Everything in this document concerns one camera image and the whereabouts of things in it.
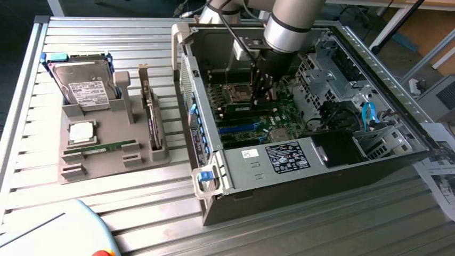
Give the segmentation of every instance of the slotted aluminum surface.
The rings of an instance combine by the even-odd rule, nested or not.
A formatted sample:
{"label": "slotted aluminum surface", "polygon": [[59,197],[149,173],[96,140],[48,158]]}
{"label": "slotted aluminum surface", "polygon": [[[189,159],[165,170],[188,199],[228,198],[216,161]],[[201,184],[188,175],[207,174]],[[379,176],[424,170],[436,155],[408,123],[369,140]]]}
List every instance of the slotted aluminum surface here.
{"label": "slotted aluminum surface", "polygon": [[356,190],[201,226],[172,84],[171,25],[177,21],[52,18],[48,28],[41,25],[33,64],[41,49],[75,54],[107,50],[116,70],[131,72],[133,90],[139,89],[137,65],[148,64],[172,164],[59,185],[61,98],[44,69],[29,66],[15,96],[24,106],[16,101],[8,116],[17,127],[9,123],[11,136],[4,135],[1,147],[3,154],[11,154],[3,166],[0,231],[45,218],[65,200],[79,198],[105,221],[123,255],[452,255],[455,225],[412,168]]}

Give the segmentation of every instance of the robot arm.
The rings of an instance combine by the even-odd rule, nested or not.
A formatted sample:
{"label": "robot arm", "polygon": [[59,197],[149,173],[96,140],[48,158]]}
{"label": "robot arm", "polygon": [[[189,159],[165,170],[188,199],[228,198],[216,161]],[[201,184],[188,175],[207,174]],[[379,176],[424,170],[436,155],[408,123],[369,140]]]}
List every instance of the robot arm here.
{"label": "robot arm", "polygon": [[[304,45],[308,31],[325,0],[249,0],[247,6],[272,11],[264,30],[264,42],[257,59],[251,63],[252,104],[285,74],[291,62]],[[240,20],[243,0],[212,0],[201,14],[201,23],[228,23]]]}

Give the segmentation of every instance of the hard drive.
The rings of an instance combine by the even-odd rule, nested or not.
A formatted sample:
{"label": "hard drive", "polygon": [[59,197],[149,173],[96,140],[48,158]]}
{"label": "hard drive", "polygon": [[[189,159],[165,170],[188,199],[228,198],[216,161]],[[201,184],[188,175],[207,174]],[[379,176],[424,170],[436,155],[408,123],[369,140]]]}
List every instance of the hard drive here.
{"label": "hard drive", "polygon": [[84,111],[109,108],[120,98],[113,85],[111,55],[71,56],[53,54],[44,61],[64,96],[65,104],[79,104]]}

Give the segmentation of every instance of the green circuit board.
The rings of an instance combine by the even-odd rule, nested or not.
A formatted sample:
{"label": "green circuit board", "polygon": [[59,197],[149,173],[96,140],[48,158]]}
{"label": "green circuit board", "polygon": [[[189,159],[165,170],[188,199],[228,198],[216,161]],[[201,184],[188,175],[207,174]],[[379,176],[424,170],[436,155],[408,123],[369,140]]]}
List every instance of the green circuit board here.
{"label": "green circuit board", "polygon": [[[225,149],[275,142],[276,129],[285,129],[288,139],[301,133],[299,110],[284,85],[276,88],[276,100],[263,101],[251,109],[247,83],[229,85],[213,84],[207,94]],[[237,127],[253,125],[253,130],[236,131]]]}

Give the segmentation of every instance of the warning label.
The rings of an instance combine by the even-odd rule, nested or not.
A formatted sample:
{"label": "warning label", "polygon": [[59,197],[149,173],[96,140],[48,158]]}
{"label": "warning label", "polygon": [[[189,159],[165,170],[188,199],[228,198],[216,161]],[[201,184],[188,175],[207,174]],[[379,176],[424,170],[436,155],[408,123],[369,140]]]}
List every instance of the warning label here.
{"label": "warning label", "polygon": [[77,104],[81,107],[96,106],[109,102],[103,81],[71,83],[68,85]]}
{"label": "warning label", "polygon": [[285,173],[309,168],[299,142],[265,147],[276,173]]}

